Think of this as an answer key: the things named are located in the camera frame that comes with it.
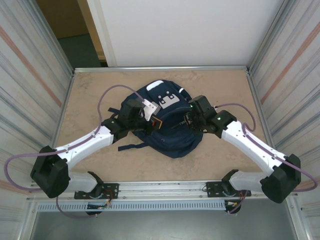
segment white panel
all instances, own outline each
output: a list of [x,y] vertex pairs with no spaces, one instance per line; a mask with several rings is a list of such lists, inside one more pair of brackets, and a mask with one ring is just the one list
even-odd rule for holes
[[283,0],[88,0],[109,66],[247,65]]

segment beige tabletop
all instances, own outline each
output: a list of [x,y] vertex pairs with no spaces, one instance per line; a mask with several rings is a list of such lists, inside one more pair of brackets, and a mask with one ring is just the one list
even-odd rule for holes
[[[123,84],[138,90],[158,79],[176,82],[192,97],[205,95],[212,105],[245,105],[257,119],[254,134],[264,140],[243,70],[86,72],[75,76],[57,146],[72,142],[98,125],[97,103],[107,88]],[[121,102],[130,94],[124,88],[114,88],[107,93],[101,104],[103,119],[110,117],[109,107],[119,109]],[[252,126],[252,120],[245,110],[237,106],[225,109],[241,122]],[[259,167],[245,154],[213,134],[204,134],[198,147],[183,158],[169,158],[151,147],[118,152],[118,146],[139,143],[141,141],[129,133],[115,144],[88,156],[72,171],[93,171],[104,181],[218,180],[232,169],[260,172]]]

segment white patch on backpack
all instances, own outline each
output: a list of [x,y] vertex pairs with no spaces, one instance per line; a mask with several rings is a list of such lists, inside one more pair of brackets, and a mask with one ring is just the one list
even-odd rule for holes
[[159,104],[162,107],[162,109],[165,109],[171,106],[172,104],[175,104],[180,101],[180,99],[176,95],[170,94],[168,91],[166,93],[168,94],[167,96],[159,96]]

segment gray floor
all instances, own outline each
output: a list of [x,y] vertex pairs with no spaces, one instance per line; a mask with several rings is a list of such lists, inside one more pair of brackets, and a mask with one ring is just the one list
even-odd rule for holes
[[224,211],[103,212],[70,219],[38,213],[32,240],[295,240],[288,209],[247,199],[237,216]]
[[74,69],[101,67],[89,34],[60,38],[58,42]]

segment aluminum frame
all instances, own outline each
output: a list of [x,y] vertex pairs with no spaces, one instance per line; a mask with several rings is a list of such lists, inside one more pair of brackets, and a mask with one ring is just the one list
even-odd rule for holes
[[[252,76],[249,74],[247,67],[245,66],[162,66],[162,67],[109,67],[109,68],[76,68],[75,73],[89,73],[89,72],[136,72],[136,71],[205,71],[205,70],[244,70],[246,71],[246,77],[250,90],[253,96],[253,101],[255,103],[262,129],[266,138],[267,143],[274,147],[270,131],[267,126],[266,119],[263,114],[262,106],[258,99],[256,89],[253,85]],[[68,94],[66,96],[66,103],[63,105],[62,116],[59,122],[58,130],[54,141],[52,141],[52,146],[55,146],[59,136],[59,130],[61,129],[63,116],[66,111],[68,104],[69,95],[72,88],[72,83],[74,78],[70,83]],[[123,191],[119,192],[118,199],[114,201],[188,201],[188,200],[199,200],[205,201],[208,198],[205,192],[202,192],[202,187],[206,182],[213,182],[214,180],[194,180],[194,181],[126,181],[118,182],[121,188],[124,187]],[[74,200],[73,193],[63,193],[59,198],[60,202],[86,202],[84,200]],[[250,199],[265,199],[267,198],[263,193],[252,192],[252,196],[248,197]],[[231,199],[228,197],[217,197],[217,200]],[[32,229],[36,220],[37,209],[39,203],[54,202],[54,199],[48,198],[43,192],[32,193],[27,198],[27,203],[25,205],[25,222],[19,236],[19,240],[29,239],[32,233]],[[88,200],[88,202],[99,202],[99,200]],[[288,206],[289,213],[291,215],[292,224],[294,226],[297,238],[299,240],[312,240],[310,234],[309,226],[306,222],[305,217],[299,212],[300,206],[298,203],[298,195],[292,194],[287,197],[286,203]]]

